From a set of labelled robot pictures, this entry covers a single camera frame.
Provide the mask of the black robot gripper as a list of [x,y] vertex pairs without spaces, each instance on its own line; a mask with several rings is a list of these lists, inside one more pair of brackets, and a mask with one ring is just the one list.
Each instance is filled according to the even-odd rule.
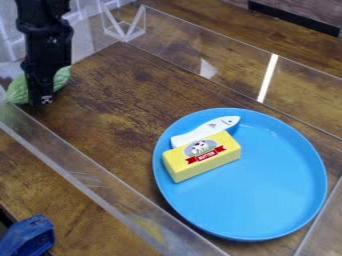
[[73,29],[23,29],[21,33],[25,38],[21,68],[27,83],[29,104],[46,105],[53,101],[54,74],[70,65]]

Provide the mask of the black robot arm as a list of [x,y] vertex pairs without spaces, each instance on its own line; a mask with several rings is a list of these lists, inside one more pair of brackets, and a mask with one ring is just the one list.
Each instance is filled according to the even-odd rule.
[[70,11],[70,0],[14,0],[15,27],[25,38],[21,69],[31,105],[53,100],[53,77],[72,62],[73,28],[62,15]]

